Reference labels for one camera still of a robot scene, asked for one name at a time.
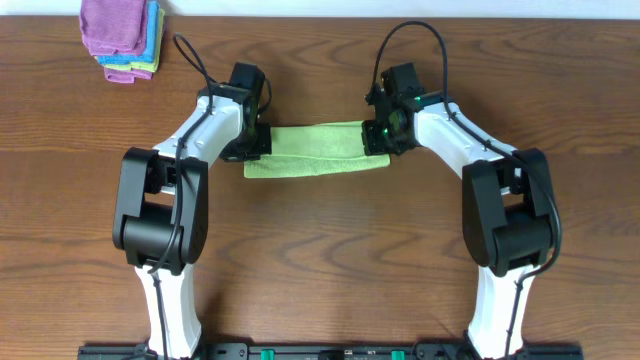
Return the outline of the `green microfiber cloth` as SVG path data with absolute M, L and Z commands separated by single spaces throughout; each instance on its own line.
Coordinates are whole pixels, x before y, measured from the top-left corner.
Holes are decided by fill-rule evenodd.
M 384 168 L 391 163 L 387 154 L 365 154 L 362 121 L 272 127 L 271 140 L 270 155 L 244 163 L 245 178 L 313 177 Z

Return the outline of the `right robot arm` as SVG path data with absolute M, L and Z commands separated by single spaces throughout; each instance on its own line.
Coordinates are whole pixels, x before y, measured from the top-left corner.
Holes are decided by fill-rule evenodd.
M 366 155 L 424 147 L 461 179 L 463 239 L 479 268 L 466 331 L 475 357 L 507 359 L 522 352 L 533 280 L 558 245 L 545 155 L 491 137 L 445 92 L 427 92 L 411 63 L 374 75 L 365 100 L 375 113 L 362 125 Z

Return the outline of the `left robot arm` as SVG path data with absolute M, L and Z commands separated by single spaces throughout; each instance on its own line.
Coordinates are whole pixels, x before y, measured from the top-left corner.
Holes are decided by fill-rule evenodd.
M 217 160 L 246 162 L 270 153 L 270 127 L 258 120 L 268 85 L 257 66 L 238 62 L 228 81 L 207 82 L 174 134 L 123 156 L 113 243 L 144 288 L 147 357 L 191 359 L 201 348 L 194 265 L 208 233 L 209 171 Z

